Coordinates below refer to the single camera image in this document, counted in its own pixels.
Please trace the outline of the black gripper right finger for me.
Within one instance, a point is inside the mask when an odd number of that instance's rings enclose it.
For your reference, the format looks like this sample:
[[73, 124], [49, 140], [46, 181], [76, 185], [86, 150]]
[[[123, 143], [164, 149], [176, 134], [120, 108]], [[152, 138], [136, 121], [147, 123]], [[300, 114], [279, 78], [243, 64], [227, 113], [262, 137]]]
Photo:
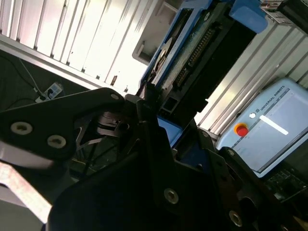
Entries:
[[231, 148], [216, 151], [211, 137], [197, 130], [199, 147], [208, 158], [224, 217], [232, 231], [294, 231], [296, 220], [243, 159]]

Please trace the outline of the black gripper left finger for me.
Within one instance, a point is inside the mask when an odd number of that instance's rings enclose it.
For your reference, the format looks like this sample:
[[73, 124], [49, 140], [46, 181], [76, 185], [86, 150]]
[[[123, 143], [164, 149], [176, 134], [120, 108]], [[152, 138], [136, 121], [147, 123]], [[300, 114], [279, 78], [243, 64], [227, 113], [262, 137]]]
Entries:
[[147, 84], [143, 96], [100, 88], [3, 111], [0, 171], [61, 173], [78, 150], [115, 138], [116, 145], [90, 161], [95, 170], [139, 152], [152, 173], [170, 172], [174, 159], [156, 116], [157, 98], [154, 85]]

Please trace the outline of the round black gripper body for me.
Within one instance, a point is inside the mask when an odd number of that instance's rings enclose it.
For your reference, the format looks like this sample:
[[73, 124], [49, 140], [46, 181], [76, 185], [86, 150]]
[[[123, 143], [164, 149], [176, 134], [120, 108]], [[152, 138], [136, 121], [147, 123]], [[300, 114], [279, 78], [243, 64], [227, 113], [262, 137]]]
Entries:
[[175, 161], [157, 180], [134, 153], [66, 189], [50, 231], [238, 231], [241, 209], [223, 158], [202, 151], [203, 169]]

